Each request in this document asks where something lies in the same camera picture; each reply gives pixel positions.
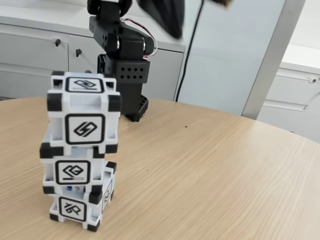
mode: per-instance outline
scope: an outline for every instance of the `white wall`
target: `white wall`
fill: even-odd
[[[186,39],[190,38],[199,2],[186,0]],[[207,1],[179,102],[240,115],[284,2],[234,0],[224,9]]]
[[[320,49],[320,0],[306,0],[290,44]]]

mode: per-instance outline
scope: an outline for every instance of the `printed symbol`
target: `printed symbol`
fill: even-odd
[[[109,200],[109,197],[110,197],[110,189],[108,189],[108,191],[104,195],[104,202],[105,203]]]
[[[74,212],[78,216],[79,216],[79,213],[81,212],[81,209],[78,206],[72,205],[70,203],[65,203],[64,209],[68,214],[71,214],[72,212]]]
[[[89,136],[94,130],[98,127],[93,122],[83,122],[78,126],[74,132],[80,137],[87,137]]]
[[[88,81],[88,80],[78,80],[74,82],[75,84],[81,86],[80,87],[74,87],[73,89],[75,90],[82,90],[82,89],[86,89],[86,90],[98,90],[97,88],[94,88],[95,86],[97,86],[97,84]]]
[[[83,180],[83,177],[75,177],[81,174],[84,170],[78,165],[75,166],[67,166],[62,170],[65,174],[70,177],[64,177],[63,180]]]

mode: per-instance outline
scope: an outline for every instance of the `drawer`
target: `drawer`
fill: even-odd
[[[89,37],[69,35],[69,71],[73,73],[84,73],[90,70],[97,73],[98,55],[106,54],[100,45]],[[77,57],[76,50],[80,49],[81,54]]]
[[[47,69],[0,64],[0,97],[45,97],[51,73]]]
[[[300,135],[305,117],[304,111],[263,106],[257,120]]]
[[[274,102],[275,106],[282,104],[285,106],[286,103],[298,104],[301,107],[307,106],[311,99],[320,92],[319,78],[318,75],[312,73],[280,68],[266,99]]]
[[[68,71],[68,44],[58,47],[51,39],[39,39],[12,34],[0,34],[0,63]]]

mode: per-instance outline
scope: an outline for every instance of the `toy cube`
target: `toy cube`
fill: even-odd
[[[61,194],[53,194],[53,205],[50,209],[50,218],[57,222],[70,219],[82,223],[82,227],[96,232],[102,221],[103,212],[110,204],[115,187],[115,175],[105,172],[103,175],[103,198],[99,204],[88,202],[89,195],[82,189],[63,188]]]
[[[48,128],[44,143],[40,148],[40,158],[44,166],[43,192],[62,194],[63,187],[82,187],[86,193],[101,193],[103,174],[114,175],[117,164],[105,161],[97,147],[73,147],[69,156],[52,156],[43,146],[48,145],[51,129]]]
[[[113,76],[54,71],[47,95],[50,147],[59,156],[72,147],[98,147],[99,154],[116,153],[121,96]]]

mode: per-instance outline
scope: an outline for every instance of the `black object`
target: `black object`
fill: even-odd
[[[104,159],[105,154],[100,154],[99,153],[99,148],[97,146],[93,147],[93,158],[94,159]]]
[[[64,155],[63,146],[51,147],[49,142],[43,142],[40,147],[40,158],[41,159],[53,159],[57,156]]]
[[[50,219],[56,222],[59,222],[59,217],[57,215],[54,215],[52,213],[50,213]]]
[[[148,105],[140,108],[142,87],[148,81],[150,68],[150,62],[144,56],[154,51],[154,40],[120,21],[120,16],[129,10],[132,0],[119,3],[96,1],[100,3],[88,1],[91,4],[88,5],[89,13],[98,12],[90,18],[89,28],[96,42],[106,52],[98,56],[97,72],[116,78],[116,90],[122,98],[121,113],[133,122],[139,122],[148,108]]]
[[[62,93],[48,93],[46,105],[48,112],[62,112]]]
[[[54,186],[43,186],[43,193],[44,194],[55,194],[55,187]]]
[[[105,153],[106,154],[116,154],[117,152],[118,152],[118,144],[105,146]]]
[[[102,185],[92,185],[92,193],[100,193],[102,192]]]
[[[55,46],[56,47],[59,47],[60,44],[61,44],[61,40],[60,39],[55,40]]]
[[[96,226],[88,224],[88,231],[95,233],[96,231],[98,231],[99,227],[100,227],[100,221],[98,221]]]
[[[78,58],[82,54],[82,50],[80,48],[75,50],[75,55]]]
[[[114,198],[114,192],[115,192],[115,190],[113,190],[112,193],[111,193],[110,202],[111,202],[112,199]]]
[[[113,174],[115,174],[117,170],[117,163],[113,161],[108,161],[108,163],[106,164],[106,167],[113,169]]]
[[[98,205],[102,199],[102,191],[100,192],[91,192],[89,195],[89,203]]]
[[[120,17],[122,18],[131,8],[132,6],[132,0],[120,0],[119,5],[120,5]]]
[[[185,63],[184,63],[182,78],[181,78],[181,81],[180,81],[180,84],[179,84],[178,92],[176,93],[176,97],[175,97],[175,101],[176,101],[176,102],[178,102],[178,100],[179,100],[179,95],[180,95],[181,87],[182,87],[182,84],[184,83],[184,80],[185,80],[185,77],[186,77],[188,60],[189,60],[189,56],[190,56],[192,44],[193,44],[193,42],[194,42],[194,38],[195,38],[195,35],[196,35],[196,30],[197,30],[197,27],[198,27],[198,23],[199,23],[199,19],[200,19],[200,16],[201,16],[201,12],[202,12],[202,9],[203,9],[203,7],[204,7],[204,3],[205,3],[205,0],[201,0],[201,5],[200,5],[200,8],[199,8],[197,17],[196,17],[195,25],[194,25],[193,32],[192,32],[192,36],[191,36],[190,45],[189,45],[189,48],[188,48],[188,52],[186,53],[186,58],[185,58]]]
[[[127,118],[130,119],[132,122],[139,122],[140,119],[144,117],[148,109],[148,106],[149,100],[145,96],[141,95],[138,112],[127,115]]]
[[[109,95],[109,112],[120,112],[121,111],[121,96],[120,95]]]
[[[182,37],[185,0],[137,0],[137,2],[172,37],[176,39]]]

